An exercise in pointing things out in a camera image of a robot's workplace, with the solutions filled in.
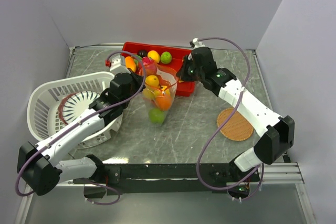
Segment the orange tangerine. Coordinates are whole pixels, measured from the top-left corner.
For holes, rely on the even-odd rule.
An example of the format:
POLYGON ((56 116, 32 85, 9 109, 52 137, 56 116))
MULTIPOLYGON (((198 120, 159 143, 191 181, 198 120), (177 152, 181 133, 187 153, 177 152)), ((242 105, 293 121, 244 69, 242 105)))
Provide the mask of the orange tangerine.
POLYGON ((172 106, 172 98, 169 95, 157 96, 155 104, 161 111, 167 111, 172 106))

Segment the yellow fruit front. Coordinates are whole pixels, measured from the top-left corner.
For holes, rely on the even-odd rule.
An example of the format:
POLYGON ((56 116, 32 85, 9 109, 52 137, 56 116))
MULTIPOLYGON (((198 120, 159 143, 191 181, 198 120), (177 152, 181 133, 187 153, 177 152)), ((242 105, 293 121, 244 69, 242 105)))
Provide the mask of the yellow fruit front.
POLYGON ((154 100, 155 99, 155 94, 152 90, 145 88, 142 91, 142 95, 144 98, 148 99, 148 100, 154 100))

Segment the yellow orange fruit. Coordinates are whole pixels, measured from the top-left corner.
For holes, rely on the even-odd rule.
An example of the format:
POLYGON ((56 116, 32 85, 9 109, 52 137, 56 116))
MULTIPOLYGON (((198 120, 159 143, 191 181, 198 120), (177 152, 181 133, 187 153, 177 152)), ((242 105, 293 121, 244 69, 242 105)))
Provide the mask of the yellow orange fruit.
POLYGON ((152 87, 159 87, 160 86, 160 81, 156 75, 149 75, 145 79, 145 83, 147 85, 150 85, 152 87))

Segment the green lime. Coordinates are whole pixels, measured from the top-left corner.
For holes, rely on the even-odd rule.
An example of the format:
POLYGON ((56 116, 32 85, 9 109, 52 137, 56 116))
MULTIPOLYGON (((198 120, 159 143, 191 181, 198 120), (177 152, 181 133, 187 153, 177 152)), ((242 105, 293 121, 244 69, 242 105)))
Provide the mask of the green lime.
POLYGON ((154 124, 162 124, 165 119, 165 114, 158 108, 152 108, 149 110, 149 119, 154 124))

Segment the clear zip bag orange zipper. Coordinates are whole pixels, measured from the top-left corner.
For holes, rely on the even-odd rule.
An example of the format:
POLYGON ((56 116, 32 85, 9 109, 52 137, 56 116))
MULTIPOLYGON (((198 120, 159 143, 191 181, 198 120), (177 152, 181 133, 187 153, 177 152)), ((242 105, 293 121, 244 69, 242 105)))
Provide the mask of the clear zip bag orange zipper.
POLYGON ((151 123, 161 125, 172 107, 177 91, 176 71, 156 62, 144 66, 139 72, 145 84, 142 97, 151 123))

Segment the yellow pear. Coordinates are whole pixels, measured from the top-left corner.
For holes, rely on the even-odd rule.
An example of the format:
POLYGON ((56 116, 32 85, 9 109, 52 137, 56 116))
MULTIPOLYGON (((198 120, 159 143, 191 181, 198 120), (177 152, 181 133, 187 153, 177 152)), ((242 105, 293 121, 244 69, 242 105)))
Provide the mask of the yellow pear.
POLYGON ((167 86, 159 86, 158 89, 154 90, 156 97, 170 96, 170 89, 167 86))

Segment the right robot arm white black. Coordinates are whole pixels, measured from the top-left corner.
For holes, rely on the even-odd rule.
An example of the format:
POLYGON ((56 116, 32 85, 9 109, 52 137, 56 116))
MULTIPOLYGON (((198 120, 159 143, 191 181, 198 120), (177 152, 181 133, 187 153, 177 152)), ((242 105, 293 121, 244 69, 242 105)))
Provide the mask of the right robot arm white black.
POLYGON ((229 169, 235 181, 242 181, 248 171, 262 163, 272 164, 293 146, 295 122, 282 117, 253 96, 237 77, 226 68, 218 68, 208 47, 193 49, 183 58, 177 77, 184 81, 200 81, 237 111, 253 126, 259 141, 238 155, 229 169))

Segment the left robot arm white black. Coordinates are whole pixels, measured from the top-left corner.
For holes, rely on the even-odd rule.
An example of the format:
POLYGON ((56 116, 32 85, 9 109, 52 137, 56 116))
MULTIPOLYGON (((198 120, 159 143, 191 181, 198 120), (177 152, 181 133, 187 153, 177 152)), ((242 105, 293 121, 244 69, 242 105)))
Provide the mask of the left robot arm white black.
POLYGON ((19 196, 19 181, 23 179, 39 196, 45 195, 60 182, 87 178, 92 183, 104 177, 103 163, 89 155, 82 159, 63 161, 63 157, 87 137, 107 128, 117 131, 122 114, 131 99, 144 88, 145 78, 134 72, 118 73, 99 97, 84 112, 58 133, 33 145, 23 144, 18 152, 15 191, 19 196))

